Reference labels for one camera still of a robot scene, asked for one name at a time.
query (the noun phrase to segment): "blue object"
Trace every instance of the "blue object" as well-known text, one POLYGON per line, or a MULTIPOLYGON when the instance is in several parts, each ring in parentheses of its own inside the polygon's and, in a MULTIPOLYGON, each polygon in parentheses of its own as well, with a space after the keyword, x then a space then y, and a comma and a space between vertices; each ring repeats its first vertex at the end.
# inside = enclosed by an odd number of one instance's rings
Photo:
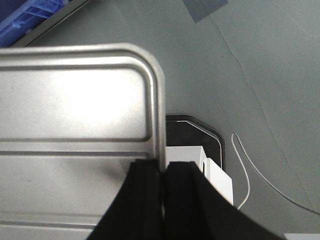
POLYGON ((27 31, 50 18, 68 1, 0 0, 0 47, 9 47, 27 31))

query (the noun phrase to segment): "gray surface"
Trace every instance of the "gray surface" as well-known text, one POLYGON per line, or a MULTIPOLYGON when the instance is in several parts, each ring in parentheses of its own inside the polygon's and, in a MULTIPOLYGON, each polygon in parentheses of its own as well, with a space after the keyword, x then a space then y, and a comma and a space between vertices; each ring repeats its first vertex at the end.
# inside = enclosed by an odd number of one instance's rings
MULTIPOLYGON (((195 24, 180 0, 96 0, 35 45, 146 48, 166 75, 166 112, 194 115, 223 134, 235 205, 246 182, 232 131, 272 183, 319 211, 320 3, 292 2, 230 0, 213 22, 195 24)), ((279 234, 320 232, 318 216, 280 198, 244 164, 251 180, 244 213, 279 234)))
POLYGON ((165 164, 164 76, 134 45, 2 49, 0 85, 0 239, 84 236, 130 162, 165 164))
POLYGON ((320 240, 320 234, 286 233, 287 240, 320 240))

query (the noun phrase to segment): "gray floor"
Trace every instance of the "gray floor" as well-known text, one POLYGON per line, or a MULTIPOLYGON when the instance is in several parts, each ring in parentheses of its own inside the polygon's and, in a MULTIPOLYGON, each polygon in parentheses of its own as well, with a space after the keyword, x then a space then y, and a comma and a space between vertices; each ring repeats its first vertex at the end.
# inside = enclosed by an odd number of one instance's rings
MULTIPOLYGON (((320 211, 319 8, 229 0, 195 24, 180 0, 93 0, 33 45, 145 48, 166 76, 166 112, 193 115, 223 134, 236 206, 247 186, 232 132, 274 185, 320 211)), ((320 232, 319 216, 283 200, 244 164, 251 181, 244 213, 278 234, 320 232)))

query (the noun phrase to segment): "white cable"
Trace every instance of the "white cable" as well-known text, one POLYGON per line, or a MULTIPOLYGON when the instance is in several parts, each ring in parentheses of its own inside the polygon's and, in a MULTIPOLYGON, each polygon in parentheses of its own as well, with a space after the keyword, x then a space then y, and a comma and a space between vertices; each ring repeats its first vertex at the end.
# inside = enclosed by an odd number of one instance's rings
POLYGON ((250 195, 250 180, 249 180, 249 176, 248 176, 248 173, 247 173, 247 170, 246 170, 246 167, 245 167, 245 165, 244 165, 244 163, 242 162, 242 159, 241 159, 241 157, 240 157, 240 155, 239 155, 239 152, 238 152, 238 150, 237 150, 237 148, 236 148, 236 146, 235 146, 235 142, 234 142, 234 135, 235 135, 236 133, 232 133, 232 135, 231 135, 231 143, 232 143, 232 146, 233 146, 233 149, 234 149, 234 151, 235 151, 235 153, 236 153, 236 155, 237 155, 237 157, 238 157, 238 159, 239 159, 239 161, 240 161, 240 163, 241 163, 241 166, 242 166, 242 168, 243 168, 243 171, 244 171, 244 174, 245 174, 245 178, 246 178, 246 183, 247 183, 247 185, 248 185, 248 191, 247 191, 247 193, 246 193, 246 196, 245 196, 245 198, 244 198, 244 200, 242 201, 242 203, 238 206, 238 210, 245 204, 245 202, 248 200, 248 198, 249 198, 249 195, 250 195))
MULTIPOLYGON (((236 148, 236 146, 235 146, 235 143, 234 143, 234 136, 236 136, 236 138, 237 138, 237 140, 238 140, 238 142, 239 142, 239 144, 240 144, 240 146, 241 146, 241 149, 242 149, 245 157, 246 157, 247 160, 249 161, 251 167, 253 168, 253 170, 259 175, 259 177, 260 177, 266 184, 268 184, 274 191, 276 191, 281 197, 283 197, 284 199, 286 199, 286 200, 289 201, 290 203, 292 203, 292 204, 296 205, 297 207, 302 208, 302 209, 304 209, 304 210, 306 210, 306 211, 308 211, 308 212, 310 212, 310 213, 313 213, 313 214, 316 214, 316 215, 320 216, 320 212, 315 211, 315 210, 313 210, 313 209, 311 209, 311 208, 308 208, 308 207, 306 207, 306 206, 304 206, 304 205, 301 205, 300 203, 294 201, 294 200, 291 199, 289 196, 285 195, 282 191, 280 191, 278 188, 276 188, 268 179, 266 179, 266 177, 257 169, 257 167, 254 165, 254 163, 251 161, 251 159, 250 159, 250 157, 248 156, 247 151, 246 151, 244 145, 242 144, 242 142, 241 142, 238 134, 235 133, 235 132, 233 132, 233 133, 231 134, 232 146, 233 146, 233 149, 234 149, 234 151, 235 151, 235 153, 236 153, 238 159, 240 160, 241 165, 242 165, 242 167, 243 167, 244 169, 245 169, 244 164, 243 164, 243 162, 242 162, 242 160, 241 160, 241 157, 240 157, 240 155, 239 155, 239 153, 238 153, 238 151, 237 151, 237 148, 236 148)), ((245 176, 247 177, 247 180, 248 180, 247 171, 244 170, 244 173, 245 173, 245 176)), ((240 204, 240 206, 238 207, 238 209, 243 205, 243 203, 246 202, 246 200, 248 199, 247 196, 245 197, 244 201, 240 204)))

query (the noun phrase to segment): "crack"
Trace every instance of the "crack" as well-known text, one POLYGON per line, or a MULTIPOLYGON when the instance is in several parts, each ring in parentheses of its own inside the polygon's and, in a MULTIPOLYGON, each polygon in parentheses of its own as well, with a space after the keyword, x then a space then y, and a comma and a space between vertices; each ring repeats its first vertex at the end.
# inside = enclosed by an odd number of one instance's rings
POLYGON ((280 147, 280 145, 278 144, 278 141, 277 141, 276 138, 275 138, 274 132, 273 132, 273 130, 272 130, 270 124, 269 124, 269 121, 268 121, 268 119, 267 119, 266 113, 265 113, 264 108, 263 108, 263 106, 262 106, 262 104, 261 104, 261 101, 260 101, 260 99, 259 99, 259 97, 258 97, 258 95, 257 95, 257 93, 256 93, 256 91, 255 91, 255 89, 254 89, 253 86, 249 83, 249 81, 248 81, 248 79, 247 79, 247 76, 246 76, 246 74, 245 74, 244 68, 243 68, 243 66, 242 66, 239 58, 237 58, 237 56, 236 56, 236 55, 233 53, 233 51, 231 50, 231 47, 230 47, 229 43, 227 42, 224 34, 222 33, 221 28, 219 27, 219 25, 216 24, 216 23, 214 23, 214 21, 211 19, 210 16, 208 16, 208 17, 209 17, 209 19, 211 20, 212 24, 217 27, 217 29, 218 29, 221 37, 223 38, 223 41, 224 41, 225 44, 227 45, 227 48, 228 48, 229 52, 231 53, 231 55, 233 56, 233 58, 234 58, 234 59, 236 60, 236 62, 238 63, 238 65, 239 65, 239 67, 240 67, 240 69, 241 69, 241 73, 242 73, 242 75, 243 75, 243 78, 244 78, 244 81, 245 81, 246 85, 248 85, 248 86, 251 88, 251 90, 252 90, 255 98, 257 99, 257 102, 258 102, 258 104, 259 104, 259 106, 260 106, 260 109, 261 109, 261 112, 262 112, 262 114, 263 114, 264 121, 265 121, 265 123, 266 123, 266 125, 267 125, 267 127, 268 127, 268 129, 269 129, 269 131, 270 131, 270 133, 271 133, 271 136, 272 136, 272 138, 273 138, 273 140, 274 140, 274 142, 275 142, 276 147, 281 151, 282 156, 283 156, 286 164, 287 164, 288 167, 290 168, 291 172, 297 177, 298 182, 300 183, 300 185, 301 185, 301 187, 302 187, 302 190, 303 190, 303 192, 304 192, 304 195, 305 195, 307 201, 309 202, 310 206, 311 206, 312 209, 314 210, 315 207, 313 206, 313 204, 312 204, 312 202, 311 202, 311 200, 310 200, 310 198, 309 198, 309 196, 308 196, 308 194, 307 194, 307 191, 306 191, 306 189, 305 189, 305 187, 304 187, 304 185, 303 185, 303 183, 302 183, 302 181, 301 181, 301 178, 299 177, 298 173, 291 167, 291 165, 290 165, 290 163, 289 163, 289 161, 288 161, 288 159, 287 159, 287 157, 286 157, 286 154, 285 154, 284 149, 283 149, 282 147, 280 147))

